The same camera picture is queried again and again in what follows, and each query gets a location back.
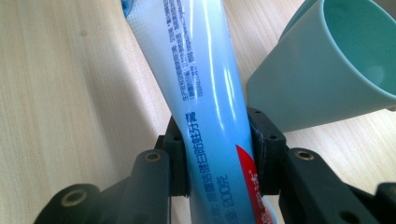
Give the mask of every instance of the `blue toothpaste tube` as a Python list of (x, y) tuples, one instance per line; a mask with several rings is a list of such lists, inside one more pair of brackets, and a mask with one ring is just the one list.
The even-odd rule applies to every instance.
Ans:
[(221, 0), (121, 2), (183, 135), (192, 223), (275, 223), (260, 194)]

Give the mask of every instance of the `red label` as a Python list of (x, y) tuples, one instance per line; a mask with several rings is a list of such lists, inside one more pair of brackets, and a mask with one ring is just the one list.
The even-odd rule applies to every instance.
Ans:
[(250, 198), (256, 224), (272, 224), (270, 211), (262, 202), (262, 195), (259, 186), (259, 176), (257, 175), (254, 160), (240, 146), (236, 146), (239, 161), (241, 162), (242, 172), (244, 173), (247, 192)]

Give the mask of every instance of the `screw hole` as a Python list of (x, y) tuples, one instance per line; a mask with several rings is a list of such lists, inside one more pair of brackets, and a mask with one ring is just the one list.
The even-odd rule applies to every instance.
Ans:
[(347, 223), (351, 223), (351, 224), (361, 223), (361, 221), (355, 214), (348, 212), (348, 211), (342, 211), (340, 213), (340, 217)]
[(315, 157), (312, 153), (307, 152), (307, 151), (297, 151), (295, 153), (295, 155), (301, 159), (301, 160), (305, 160), (305, 161), (312, 161)]
[(88, 193), (85, 189), (74, 189), (62, 197), (61, 204), (64, 207), (76, 206), (87, 198)]
[(157, 152), (152, 152), (146, 155), (146, 161), (158, 161), (161, 159), (161, 154)]

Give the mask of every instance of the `light blue cup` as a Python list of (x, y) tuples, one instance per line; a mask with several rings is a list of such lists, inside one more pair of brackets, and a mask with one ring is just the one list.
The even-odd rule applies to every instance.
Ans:
[(369, 0), (306, 0), (247, 83), (282, 132), (396, 105), (396, 22)]

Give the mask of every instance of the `wooden table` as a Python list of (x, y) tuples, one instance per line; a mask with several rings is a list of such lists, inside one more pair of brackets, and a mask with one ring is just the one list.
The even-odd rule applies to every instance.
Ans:
[[(60, 189), (127, 176), (170, 112), (119, 0), (0, 2), (0, 223), (32, 223)], [(225, 1), (244, 87), (301, 3)], [(358, 188), (396, 181), (388, 110), (286, 136)], [(173, 223), (189, 223), (174, 201)]]

